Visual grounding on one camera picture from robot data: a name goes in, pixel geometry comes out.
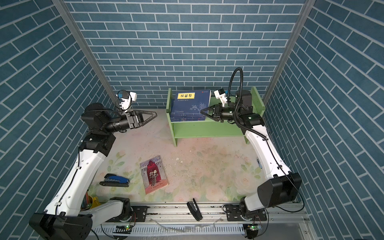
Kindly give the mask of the blue book yellow label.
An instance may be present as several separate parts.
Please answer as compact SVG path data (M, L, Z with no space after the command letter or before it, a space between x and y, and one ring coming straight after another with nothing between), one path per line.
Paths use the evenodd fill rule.
M175 93L171 100L171 122L204 121L206 116L201 110L210 106L210 100L210 90Z

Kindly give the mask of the red illustrated book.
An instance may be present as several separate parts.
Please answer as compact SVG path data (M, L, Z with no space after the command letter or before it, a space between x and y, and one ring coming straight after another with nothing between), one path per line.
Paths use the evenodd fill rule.
M169 184L161 156L140 163L140 171L146 195Z

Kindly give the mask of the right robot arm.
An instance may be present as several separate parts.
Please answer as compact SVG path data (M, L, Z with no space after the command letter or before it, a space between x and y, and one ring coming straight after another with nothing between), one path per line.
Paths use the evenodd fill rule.
M300 194L302 178L293 173L279 156L262 116L254 113L252 93L240 86L234 101L230 100L231 92L224 89L216 90L214 95L220 103L201 110L201 114L216 122L227 121L239 127L254 148L257 163L266 178L254 194L241 199L241 216L254 220L267 208L279 208L281 204L295 200Z

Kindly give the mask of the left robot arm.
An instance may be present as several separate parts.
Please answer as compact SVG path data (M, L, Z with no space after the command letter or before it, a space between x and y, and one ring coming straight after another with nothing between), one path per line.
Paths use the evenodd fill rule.
M116 140L115 133L140 128L157 117L156 112L131 110L112 118L113 110L101 103L86 107L81 119L89 132L78 148L77 159L56 196L42 213L34 213L29 225L45 240L85 240L93 229L110 219L130 222L135 214L128 198L83 211L81 204L99 167Z

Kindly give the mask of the green two-tier shelf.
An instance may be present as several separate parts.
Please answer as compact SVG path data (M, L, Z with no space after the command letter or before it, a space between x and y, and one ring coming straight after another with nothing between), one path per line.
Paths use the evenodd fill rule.
M266 107L256 87L250 88L252 94L253 112L263 116ZM166 116L168 119L169 127L171 130L172 140L175 147L177 147L178 139L187 138L215 138L215 137L244 137L246 144L249 140L242 134L240 128L235 124L228 122L220 123L206 117L204 121L189 121L189 122L172 122L171 121L171 106L172 101L177 97L177 93L173 92L171 88L168 89Z

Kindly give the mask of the blue black stapler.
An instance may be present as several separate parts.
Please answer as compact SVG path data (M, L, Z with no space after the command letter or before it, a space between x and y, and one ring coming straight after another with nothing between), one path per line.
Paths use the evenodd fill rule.
M127 188L129 187L130 180L115 174L106 174L104 180L99 182L104 187L117 187Z

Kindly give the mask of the yellow pen holder cup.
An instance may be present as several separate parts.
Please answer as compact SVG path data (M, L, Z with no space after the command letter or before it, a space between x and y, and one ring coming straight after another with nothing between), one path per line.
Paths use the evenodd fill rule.
M99 199L97 197L85 195L81 204L81 211L86 211L92 208L96 208L100 205L101 203L99 202Z

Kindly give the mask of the black clip on rail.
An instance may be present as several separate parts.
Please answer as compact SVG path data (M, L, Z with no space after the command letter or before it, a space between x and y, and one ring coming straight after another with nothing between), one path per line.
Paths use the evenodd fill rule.
M195 199L190 202L187 202L187 207L196 221L199 222L203 219L202 213Z

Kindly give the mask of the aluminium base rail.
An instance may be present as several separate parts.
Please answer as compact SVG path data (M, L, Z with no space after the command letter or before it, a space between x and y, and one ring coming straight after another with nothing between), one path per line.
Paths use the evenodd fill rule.
M203 219L196 221L187 203L132 203L135 217L130 222L110 219L95 227L86 239L124 240L129 237L184 235L242 235L261 240L278 232L283 240L315 240L316 235L304 210L294 212L297 204L287 204L286 211L268 208L253 219L241 216L237 203L197 203Z

